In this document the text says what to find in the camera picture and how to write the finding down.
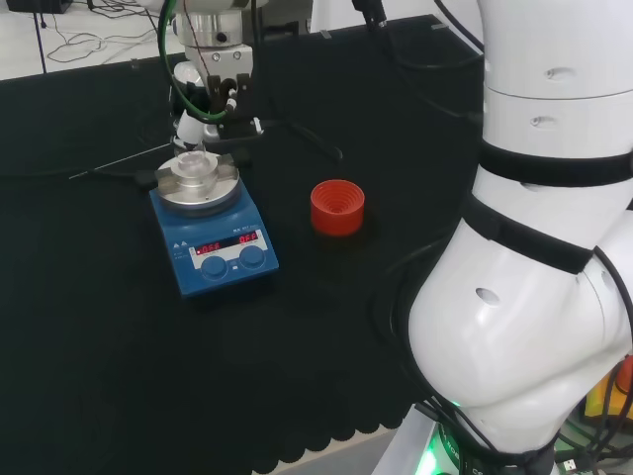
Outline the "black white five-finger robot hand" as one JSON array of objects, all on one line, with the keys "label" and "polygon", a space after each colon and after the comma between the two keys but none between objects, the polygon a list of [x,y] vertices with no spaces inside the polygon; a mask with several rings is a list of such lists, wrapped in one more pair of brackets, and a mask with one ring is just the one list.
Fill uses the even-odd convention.
[{"label": "black white five-finger robot hand", "polygon": [[226,79],[212,75],[205,82],[194,63],[187,60],[174,66],[172,77],[171,141],[176,154],[193,149],[219,151],[263,134],[249,73]]}]

